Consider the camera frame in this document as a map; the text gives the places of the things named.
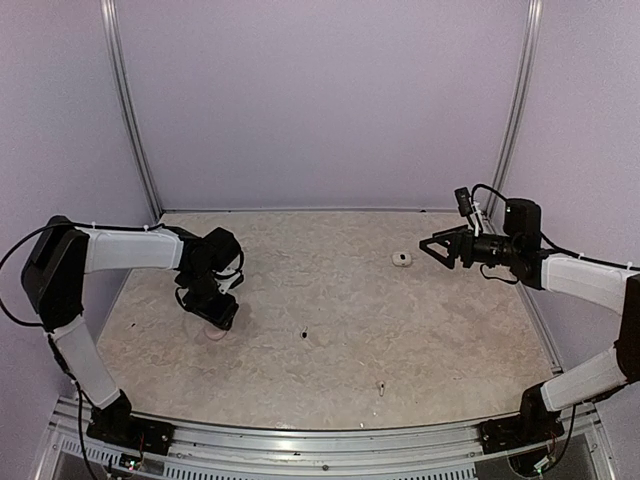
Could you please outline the pink round case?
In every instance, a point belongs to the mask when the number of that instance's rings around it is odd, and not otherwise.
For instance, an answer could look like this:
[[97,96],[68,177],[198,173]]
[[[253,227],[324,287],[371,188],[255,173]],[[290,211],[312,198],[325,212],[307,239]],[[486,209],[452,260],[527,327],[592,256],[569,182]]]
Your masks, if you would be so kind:
[[227,331],[212,325],[205,325],[203,327],[203,334],[208,340],[216,342],[223,339],[227,335]]

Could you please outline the white earbud charging case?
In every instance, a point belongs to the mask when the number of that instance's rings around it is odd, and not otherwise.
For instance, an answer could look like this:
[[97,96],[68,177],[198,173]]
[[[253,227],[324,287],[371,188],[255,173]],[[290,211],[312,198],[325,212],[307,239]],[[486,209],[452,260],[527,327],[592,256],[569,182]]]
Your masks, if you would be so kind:
[[397,267],[408,267],[412,264],[412,257],[408,252],[395,252],[392,255],[392,263]]

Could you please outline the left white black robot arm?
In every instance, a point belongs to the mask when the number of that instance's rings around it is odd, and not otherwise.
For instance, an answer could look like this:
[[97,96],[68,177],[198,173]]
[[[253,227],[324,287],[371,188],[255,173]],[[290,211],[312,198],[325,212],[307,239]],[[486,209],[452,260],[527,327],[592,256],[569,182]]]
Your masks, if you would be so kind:
[[103,360],[84,319],[87,275],[111,270],[169,270],[178,305],[220,331],[231,328],[239,305],[232,289],[243,280],[245,255],[234,234],[218,227],[198,236],[181,227],[115,227],[52,217],[35,234],[21,284],[62,369],[90,404],[103,411],[102,430],[121,445],[140,434],[137,418]]

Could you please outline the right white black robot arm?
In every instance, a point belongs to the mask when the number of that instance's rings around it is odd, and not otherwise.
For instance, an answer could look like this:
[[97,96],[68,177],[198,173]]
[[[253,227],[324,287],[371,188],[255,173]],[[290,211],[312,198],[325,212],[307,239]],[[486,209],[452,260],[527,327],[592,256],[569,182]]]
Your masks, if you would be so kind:
[[502,234],[486,233],[477,221],[436,232],[421,251],[452,269],[503,266],[526,287],[566,294],[607,308],[621,318],[613,346],[578,366],[531,387],[522,395],[511,426],[523,444],[546,432],[558,412],[639,380],[639,270],[589,259],[551,245],[544,248],[541,208],[531,200],[505,202]]

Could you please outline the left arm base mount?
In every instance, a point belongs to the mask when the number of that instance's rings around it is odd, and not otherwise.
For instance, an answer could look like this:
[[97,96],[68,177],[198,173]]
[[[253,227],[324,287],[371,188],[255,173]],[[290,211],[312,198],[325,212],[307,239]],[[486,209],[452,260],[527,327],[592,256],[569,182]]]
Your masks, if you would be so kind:
[[91,408],[87,428],[90,438],[119,447],[167,456],[175,432],[171,423],[132,414],[132,405],[123,390],[108,406]]

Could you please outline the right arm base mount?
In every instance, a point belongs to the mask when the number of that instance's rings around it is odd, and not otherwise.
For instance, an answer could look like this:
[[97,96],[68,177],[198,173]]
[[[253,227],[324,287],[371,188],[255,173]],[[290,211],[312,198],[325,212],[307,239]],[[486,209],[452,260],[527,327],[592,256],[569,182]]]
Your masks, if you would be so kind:
[[523,392],[516,414],[478,425],[484,454],[517,449],[564,435],[560,412],[546,409],[541,387],[542,383]]

